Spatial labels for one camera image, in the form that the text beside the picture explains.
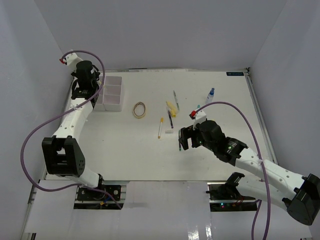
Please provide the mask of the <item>blue cap spray bottle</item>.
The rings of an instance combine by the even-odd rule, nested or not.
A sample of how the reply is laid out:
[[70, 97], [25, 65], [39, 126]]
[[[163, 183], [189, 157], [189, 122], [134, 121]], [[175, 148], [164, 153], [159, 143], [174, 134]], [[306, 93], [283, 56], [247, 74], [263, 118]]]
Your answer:
[[209, 103], [211, 103], [211, 102], [213, 101], [214, 94], [215, 94], [215, 89], [212, 88], [212, 89], [210, 90], [210, 92], [208, 93], [207, 98], [206, 98], [206, 100], [205, 100], [205, 104], [206, 104], [206, 105], [209, 104]]

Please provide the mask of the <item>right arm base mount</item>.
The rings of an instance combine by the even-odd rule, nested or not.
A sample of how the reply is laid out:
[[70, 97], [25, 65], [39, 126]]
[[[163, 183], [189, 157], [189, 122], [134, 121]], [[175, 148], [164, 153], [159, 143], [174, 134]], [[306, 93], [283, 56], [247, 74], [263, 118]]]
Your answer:
[[226, 181], [208, 182], [206, 193], [209, 207], [214, 212], [255, 212], [258, 201], [250, 196], [239, 193], [237, 186], [245, 177], [243, 173], [234, 172]]

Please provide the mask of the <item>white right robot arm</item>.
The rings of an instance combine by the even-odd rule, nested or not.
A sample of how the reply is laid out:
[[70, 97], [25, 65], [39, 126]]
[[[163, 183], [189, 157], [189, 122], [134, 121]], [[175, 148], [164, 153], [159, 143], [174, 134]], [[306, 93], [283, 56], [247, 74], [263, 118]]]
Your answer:
[[178, 139], [184, 150], [204, 147], [217, 159], [250, 175], [234, 172], [224, 184], [226, 195], [267, 201], [285, 210], [297, 222], [311, 226], [320, 211], [320, 179], [301, 175], [267, 159], [260, 159], [245, 143], [225, 136], [213, 120], [205, 120], [180, 130]]

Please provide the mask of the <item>green highlighter pen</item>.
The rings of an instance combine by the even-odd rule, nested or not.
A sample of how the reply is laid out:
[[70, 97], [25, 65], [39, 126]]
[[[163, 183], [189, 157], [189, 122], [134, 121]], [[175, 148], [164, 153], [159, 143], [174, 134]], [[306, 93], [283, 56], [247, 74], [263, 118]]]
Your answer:
[[178, 102], [178, 98], [177, 98], [176, 92], [174, 90], [173, 90], [173, 96], [174, 96], [174, 100], [175, 100], [175, 104], [176, 104], [177, 110], [179, 111], [180, 110], [180, 106], [179, 106], [179, 102]]

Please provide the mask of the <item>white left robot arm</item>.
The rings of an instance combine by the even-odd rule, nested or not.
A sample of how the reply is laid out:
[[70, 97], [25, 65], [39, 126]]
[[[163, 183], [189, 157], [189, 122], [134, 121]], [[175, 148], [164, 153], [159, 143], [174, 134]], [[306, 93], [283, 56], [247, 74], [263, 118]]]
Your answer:
[[89, 187], [90, 196], [99, 200], [105, 196], [106, 187], [100, 184], [101, 176], [86, 166], [78, 140], [99, 97], [100, 73], [91, 61], [81, 60], [75, 64], [75, 72], [71, 75], [75, 77], [75, 83], [71, 87], [70, 112], [63, 117], [54, 134], [45, 137], [41, 144], [45, 165], [49, 174]]

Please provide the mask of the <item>white marker orange cap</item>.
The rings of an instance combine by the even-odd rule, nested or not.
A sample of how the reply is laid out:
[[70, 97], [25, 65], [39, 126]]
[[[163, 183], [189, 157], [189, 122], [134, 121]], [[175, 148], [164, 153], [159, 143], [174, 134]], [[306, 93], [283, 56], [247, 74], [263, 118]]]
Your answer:
[[157, 134], [157, 138], [158, 138], [158, 139], [161, 138], [163, 122], [164, 122], [164, 118], [161, 117], [160, 123], [159, 123], [159, 128], [158, 128], [158, 134]]

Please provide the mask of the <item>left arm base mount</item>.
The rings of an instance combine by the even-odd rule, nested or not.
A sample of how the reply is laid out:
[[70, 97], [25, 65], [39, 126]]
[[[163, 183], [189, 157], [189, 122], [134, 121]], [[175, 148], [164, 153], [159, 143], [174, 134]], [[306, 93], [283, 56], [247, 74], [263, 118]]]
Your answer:
[[78, 187], [73, 208], [75, 210], [120, 210], [124, 205], [121, 185], [104, 185], [102, 191]]

